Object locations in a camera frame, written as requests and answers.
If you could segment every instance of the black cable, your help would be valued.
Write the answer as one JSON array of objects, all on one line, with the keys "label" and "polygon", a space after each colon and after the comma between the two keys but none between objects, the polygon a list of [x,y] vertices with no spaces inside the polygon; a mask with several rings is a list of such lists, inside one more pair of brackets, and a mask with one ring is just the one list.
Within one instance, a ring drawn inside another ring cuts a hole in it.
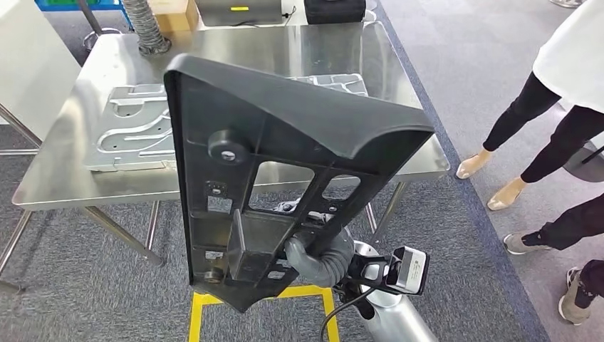
[{"label": "black cable", "polygon": [[285,13],[283,14],[283,16],[287,19],[287,21],[285,22],[285,25],[283,26],[287,26],[287,24],[289,24],[289,21],[291,20],[291,16],[296,12],[296,5],[293,5],[293,8],[291,9],[291,13]]},{"label": "black cable", "polygon": [[342,304],[340,306],[338,306],[337,308],[333,309],[333,311],[331,311],[326,317],[325,319],[323,319],[323,323],[321,324],[321,330],[319,331],[319,342],[323,342],[323,334],[325,333],[325,329],[327,328],[327,323],[329,323],[329,321],[338,313],[340,313],[340,311],[350,307],[351,305],[353,305],[354,303],[360,301],[361,299],[365,298],[366,296],[369,296],[372,292],[374,292],[375,289],[371,289],[367,292],[365,292],[364,294],[361,294],[359,297],[353,299],[352,301],[349,301],[346,304]]},{"label": "black cable", "polygon": [[231,25],[231,26],[236,27],[236,26],[243,26],[243,25],[246,25],[246,26],[258,27],[258,26],[255,24],[255,22],[256,22],[255,20],[245,20],[245,21],[242,21],[241,23],[234,24],[234,25]]}]

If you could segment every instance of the blue tape line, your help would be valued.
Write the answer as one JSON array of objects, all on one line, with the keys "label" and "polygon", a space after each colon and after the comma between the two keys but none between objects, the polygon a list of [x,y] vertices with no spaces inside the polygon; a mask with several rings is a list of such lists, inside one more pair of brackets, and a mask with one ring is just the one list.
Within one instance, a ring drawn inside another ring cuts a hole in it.
[{"label": "blue tape line", "polygon": [[499,283],[503,287],[506,299],[514,311],[514,315],[524,330],[526,340],[530,342],[550,342],[549,335],[543,327],[543,324],[541,324],[537,311],[533,307],[529,295],[526,293],[524,286],[520,282],[520,278],[518,277],[518,274],[516,274],[516,270],[514,269],[514,266],[512,266],[489,216],[486,214],[486,210],[478,197],[476,189],[474,189],[474,186],[470,181],[459,180],[453,175],[457,169],[457,165],[461,162],[459,155],[457,154],[455,147],[453,147],[453,144],[447,135],[447,131],[444,129],[420,78],[417,76],[411,61],[409,60],[409,56],[407,56],[405,49],[402,47],[400,39],[398,38],[394,27],[392,27],[392,23],[386,15],[382,4],[379,1],[377,4],[377,8],[374,10],[377,19],[384,24],[388,37],[392,42],[403,68],[411,80],[411,84],[415,89],[417,97],[420,99],[426,115],[434,125],[438,140],[451,164],[449,176],[456,181],[459,191],[467,204],[469,217],[472,219],[474,226],[478,230],[477,233],[486,254],[495,266],[494,270],[499,278]]}]

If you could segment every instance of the cardboard box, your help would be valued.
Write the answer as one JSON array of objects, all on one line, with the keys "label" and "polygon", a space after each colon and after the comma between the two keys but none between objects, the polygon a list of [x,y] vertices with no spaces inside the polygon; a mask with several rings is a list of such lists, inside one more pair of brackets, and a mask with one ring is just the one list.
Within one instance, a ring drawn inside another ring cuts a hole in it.
[{"label": "cardboard box", "polygon": [[194,0],[149,0],[162,33],[193,31],[199,23],[199,12]]}]

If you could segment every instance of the beige flat shoe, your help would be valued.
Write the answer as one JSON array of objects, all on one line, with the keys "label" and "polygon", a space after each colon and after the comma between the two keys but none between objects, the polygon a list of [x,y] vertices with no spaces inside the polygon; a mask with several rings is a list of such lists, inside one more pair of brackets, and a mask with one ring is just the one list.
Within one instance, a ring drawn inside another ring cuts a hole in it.
[{"label": "beige flat shoe", "polygon": [[517,184],[517,179],[512,180],[505,187],[502,187],[489,201],[486,206],[492,210],[497,211],[501,209],[506,209],[510,205],[516,201],[516,198],[520,196],[524,187],[519,187]]},{"label": "beige flat shoe", "polygon": [[461,180],[470,178],[474,173],[478,172],[478,170],[485,166],[486,162],[488,161],[489,158],[479,159],[478,155],[473,155],[459,164],[455,175]]}]

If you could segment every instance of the black pants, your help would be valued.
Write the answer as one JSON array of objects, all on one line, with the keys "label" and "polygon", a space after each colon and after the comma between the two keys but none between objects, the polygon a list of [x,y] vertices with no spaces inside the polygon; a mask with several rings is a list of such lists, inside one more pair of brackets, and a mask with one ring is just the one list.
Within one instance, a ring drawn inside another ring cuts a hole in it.
[{"label": "black pants", "polygon": [[[566,210],[556,221],[545,223],[539,232],[548,246],[559,250],[584,237],[604,234],[604,194]],[[581,272],[581,281],[589,292],[604,296],[604,260],[588,262]]]},{"label": "black pants", "polygon": [[[533,73],[528,77],[520,95],[501,114],[491,129],[483,147],[495,151],[516,134],[524,124],[545,113],[560,100]],[[521,175],[524,182],[534,183],[562,167],[583,145],[604,131],[604,114],[574,106],[552,134],[550,143],[535,157]]]}]

